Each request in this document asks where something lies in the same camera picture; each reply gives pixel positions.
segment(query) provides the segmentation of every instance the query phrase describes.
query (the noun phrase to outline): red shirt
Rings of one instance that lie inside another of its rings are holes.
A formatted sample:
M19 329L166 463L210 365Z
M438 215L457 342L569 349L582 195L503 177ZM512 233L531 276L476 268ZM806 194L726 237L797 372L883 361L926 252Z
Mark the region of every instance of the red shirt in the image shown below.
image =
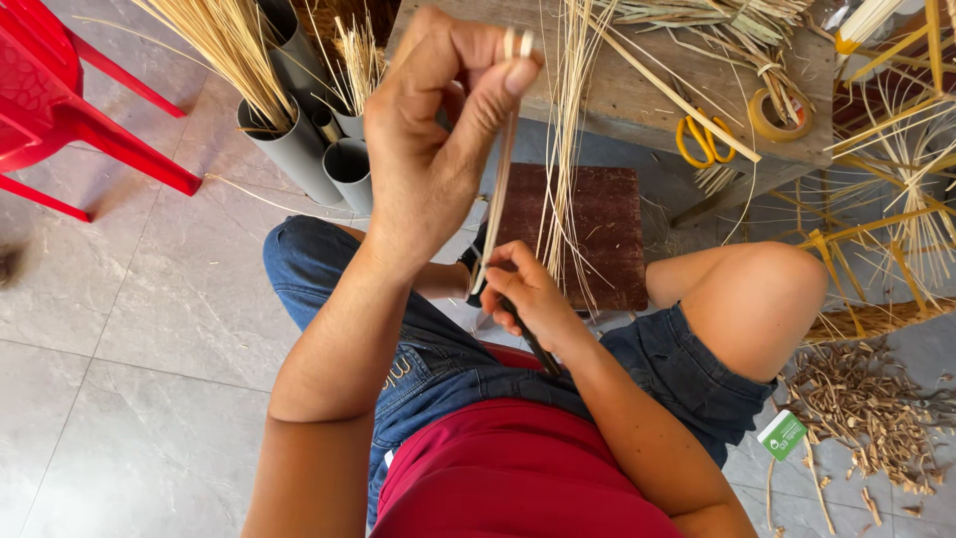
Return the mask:
M620 472L594 424L502 398L436 420L402 445L372 536L680 533Z

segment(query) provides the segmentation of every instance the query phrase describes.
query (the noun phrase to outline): denim jeans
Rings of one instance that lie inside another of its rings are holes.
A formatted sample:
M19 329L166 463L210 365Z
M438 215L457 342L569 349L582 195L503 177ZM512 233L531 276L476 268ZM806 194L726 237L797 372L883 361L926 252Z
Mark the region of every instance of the denim jeans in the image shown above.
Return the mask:
M329 299L359 242L338 226L291 216L272 230L263 260L272 287L301 329ZM701 441L718 465L726 444L753 430L753 416L776 382L749 381L727 369L690 331L680 306L609 331L601 343L634 382ZM467 405L529 399L593 420L571 374L559 377L502 366L470 334L414 291L405 306L392 368L375 410L368 468L368 525L375 524L385 455L428 423Z

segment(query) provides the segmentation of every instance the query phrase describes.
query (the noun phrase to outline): green label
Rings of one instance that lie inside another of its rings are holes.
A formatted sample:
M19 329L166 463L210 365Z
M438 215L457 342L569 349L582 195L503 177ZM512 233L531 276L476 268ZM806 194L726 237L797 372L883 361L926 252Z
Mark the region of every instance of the green label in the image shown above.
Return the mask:
M773 454L777 461L784 458L807 435L807 428L789 411L781 411L769 426L757 436L760 444Z

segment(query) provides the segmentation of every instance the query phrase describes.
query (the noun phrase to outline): gray tile floor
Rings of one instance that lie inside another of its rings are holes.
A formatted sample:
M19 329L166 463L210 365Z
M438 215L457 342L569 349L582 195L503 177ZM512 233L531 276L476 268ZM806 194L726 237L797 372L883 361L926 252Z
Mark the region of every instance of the gray tile floor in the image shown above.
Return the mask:
M47 4L189 112L170 118L89 68L88 99L134 134L197 173L222 175L296 211L367 225L343 209L308 202L233 130L239 98L227 84L140 38L70 18L117 21L186 50L138 8L89 0ZM542 125L522 122L518 137L515 160L542 162ZM679 157L659 157L599 137L582 142L581 164L635 168L648 201L686 207L699 196L688 185L691 170ZM16 175L95 211L97 219L82 224L0 192L0 246L16 253L12 278L0 288L0 536L236 535L268 390L297 336L260 261L265 234L288 212L214 179L187 198L79 144ZM486 174L486 190L490 179ZM484 208L476 204L437 261L451 262L466 248ZM659 211L644 206L649 258L665 256ZM667 238L690 252L715 246L731 225L714 219ZM436 304L479 338L524 346L463 304ZM627 321L609 315L595 330ZM954 317L910 327L891 342L920 383L932 385L943 371L956 370ZM770 418L769 410L758 416L758 428ZM941 446L937 456L956 460L956 449ZM925 499L923 517L914 519L902 507L918 500L885 477L842 479L845 449L825 443L816 457L821 476L834 477L824 494L840 536L857 536L871 522L859 497L863 485L884 521L866 536L956 536L952 485ZM748 436L725 469L765 536L772 536L764 513L769 460ZM773 520L788 537L826 536L809 473L792 460L774 472Z

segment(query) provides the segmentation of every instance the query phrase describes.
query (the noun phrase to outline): yellow scissors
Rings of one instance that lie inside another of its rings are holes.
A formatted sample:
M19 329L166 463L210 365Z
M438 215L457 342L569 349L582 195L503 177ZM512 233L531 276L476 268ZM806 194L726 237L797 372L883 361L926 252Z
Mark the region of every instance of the yellow scissors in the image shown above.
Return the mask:
M671 80L674 81L674 89L677 90L677 94L681 96L684 101L690 102L690 96L684 90L684 87L681 85L680 81L677 80L673 75L670 76ZM704 110L700 107L697 108L697 111L701 114L704 114ZM714 123L717 123L717 126L724 129L728 135L733 136L733 133L730 132L730 127L723 120L714 116L710 118ZM704 155L707 157L706 162L698 161L694 159L690 153L687 152L687 146L684 145L684 127L690 129L690 134L693 135L694 140L697 141L697 144L700 145L701 149L704 151ZM710 168L714 166L714 163L729 163L731 159L737 154L737 150L733 147L730 149L730 152L727 154L727 157L721 157L717 153L717 147L714 145L714 135L710 132L710 129L702 126L699 128L694 122L694 119L689 115L681 118L677 122L677 149L681 152L681 155L684 156L684 160L690 163L690 165L696 168Z

